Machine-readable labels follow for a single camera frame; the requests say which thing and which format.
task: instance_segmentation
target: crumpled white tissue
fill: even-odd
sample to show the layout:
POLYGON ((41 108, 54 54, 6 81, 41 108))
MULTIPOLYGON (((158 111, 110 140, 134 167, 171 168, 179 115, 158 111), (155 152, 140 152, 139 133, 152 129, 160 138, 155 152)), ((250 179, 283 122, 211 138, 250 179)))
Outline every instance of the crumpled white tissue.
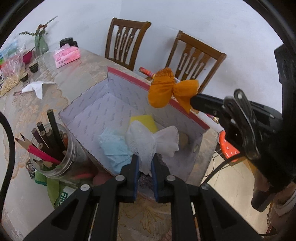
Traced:
POLYGON ((28 84, 26 87, 24 87, 22 89, 22 94, 26 93, 26 92, 30 92, 30 91, 35 91, 36 96, 38 99, 42 99, 43 98, 43 90, 42 90, 42 85, 43 84, 56 84, 55 82, 43 82, 41 80, 32 82, 30 84, 28 84))
POLYGON ((133 121, 126 132, 126 144, 139 157, 139 170, 151 176, 151 161, 155 153, 173 157, 179 150, 179 134, 175 126, 152 133, 140 121, 133 121))

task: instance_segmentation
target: pink tissue pack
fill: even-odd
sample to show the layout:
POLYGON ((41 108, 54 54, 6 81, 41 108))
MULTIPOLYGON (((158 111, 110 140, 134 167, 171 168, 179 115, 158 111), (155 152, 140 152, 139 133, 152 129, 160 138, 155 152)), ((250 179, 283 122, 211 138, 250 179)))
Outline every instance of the pink tissue pack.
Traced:
POLYGON ((57 69, 76 59, 80 58, 80 51, 77 47, 71 46, 65 49, 55 51, 54 59, 57 69))

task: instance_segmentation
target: pencil jar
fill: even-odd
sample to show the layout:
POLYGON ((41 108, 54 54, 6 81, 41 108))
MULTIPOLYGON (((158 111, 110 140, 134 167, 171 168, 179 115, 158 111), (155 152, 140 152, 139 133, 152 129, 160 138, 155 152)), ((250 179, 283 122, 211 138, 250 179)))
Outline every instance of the pencil jar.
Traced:
MULTIPOLYGON (((57 126, 61 135, 67 134, 66 150, 63 152, 64 157, 61 159, 60 164, 49 163, 48 166, 48 162, 44 162, 39 157, 30 153, 31 163, 36 170, 48 178, 58 179, 61 182, 74 185, 83 183, 91 184, 93 177, 97 173, 97 168, 87 157, 76 138, 62 125, 57 124, 57 126)), ((46 133, 51 132, 50 124, 45 125, 44 128, 46 133)), ((38 147, 38 142, 35 138, 32 139, 32 143, 38 147)))

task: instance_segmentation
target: magenta bowl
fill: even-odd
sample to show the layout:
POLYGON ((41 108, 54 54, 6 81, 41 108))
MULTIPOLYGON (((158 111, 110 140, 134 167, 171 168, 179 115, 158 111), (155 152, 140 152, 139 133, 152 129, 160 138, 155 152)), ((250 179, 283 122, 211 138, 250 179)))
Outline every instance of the magenta bowl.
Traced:
POLYGON ((28 51, 27 53, 24 54, 24 56, 23 56, 23 58, 22 58, 22 61, 23 61, 25 64, 30 63, 31 58, 32 58, 32 53, 33 53, 33 49, 31 49, 30 51, 28 51))

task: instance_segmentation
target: white mesh fabric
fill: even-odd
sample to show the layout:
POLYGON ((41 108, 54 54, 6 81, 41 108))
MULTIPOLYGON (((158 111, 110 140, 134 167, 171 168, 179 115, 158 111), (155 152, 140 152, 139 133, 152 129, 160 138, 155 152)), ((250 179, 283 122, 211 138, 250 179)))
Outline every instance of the white mesh fabric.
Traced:
POLYGON ((140 171, 151 175, 151 161, 155 153, 173 157, 179 150, 179 135, 175 126, 152 133, 141 122, 133 121, 126 132, 126 144, 139 157, 140 171))

